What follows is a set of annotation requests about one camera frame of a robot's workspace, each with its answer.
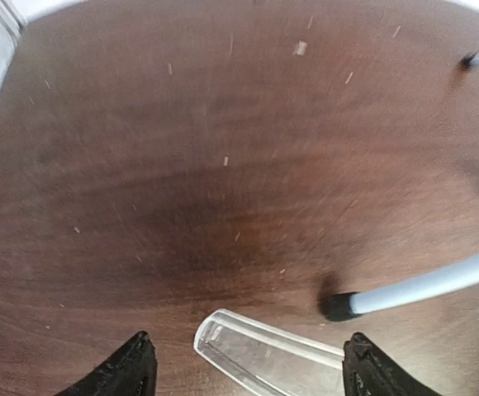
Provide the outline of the grey music stand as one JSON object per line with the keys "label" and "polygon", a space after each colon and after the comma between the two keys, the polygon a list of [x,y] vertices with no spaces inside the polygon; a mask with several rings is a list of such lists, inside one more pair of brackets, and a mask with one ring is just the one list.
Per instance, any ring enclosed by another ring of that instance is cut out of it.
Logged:
{"label": "grey music stand", "polygon": [[[458,60],[456,74],[479,68],[479,51],[466,53]],[[479,284],[479,253],[406,280],[362,292],[319,295],[319,312],[331,322],[354,318],[407,304],[432,299]]]}

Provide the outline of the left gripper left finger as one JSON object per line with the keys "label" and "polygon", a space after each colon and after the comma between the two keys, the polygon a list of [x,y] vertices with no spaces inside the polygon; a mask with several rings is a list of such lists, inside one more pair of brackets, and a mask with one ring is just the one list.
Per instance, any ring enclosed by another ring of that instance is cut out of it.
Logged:
{"label": "left gripper left finger", "polygon": [[156,380],[154,345],[146,331],[139,331],[93,371],[57,395],[154,396]]}

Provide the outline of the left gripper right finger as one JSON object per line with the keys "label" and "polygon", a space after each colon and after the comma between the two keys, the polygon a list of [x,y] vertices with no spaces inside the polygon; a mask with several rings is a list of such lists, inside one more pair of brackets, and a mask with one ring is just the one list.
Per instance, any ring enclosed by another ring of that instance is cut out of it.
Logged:
{"label": "left gripper right finger", "polygon": [[440,396],[361,332],[344,343],[342,365],[346,396]]}

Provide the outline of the clear metronome cover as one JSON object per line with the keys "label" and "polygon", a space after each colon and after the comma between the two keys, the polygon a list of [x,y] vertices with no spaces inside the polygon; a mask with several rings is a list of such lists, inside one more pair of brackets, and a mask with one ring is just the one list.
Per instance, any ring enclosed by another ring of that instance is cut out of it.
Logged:
{"label": "clear metronome cover", "polygon": [[344,352],[227,309],[203,320],[194,350],[254,395],[343,395]]}

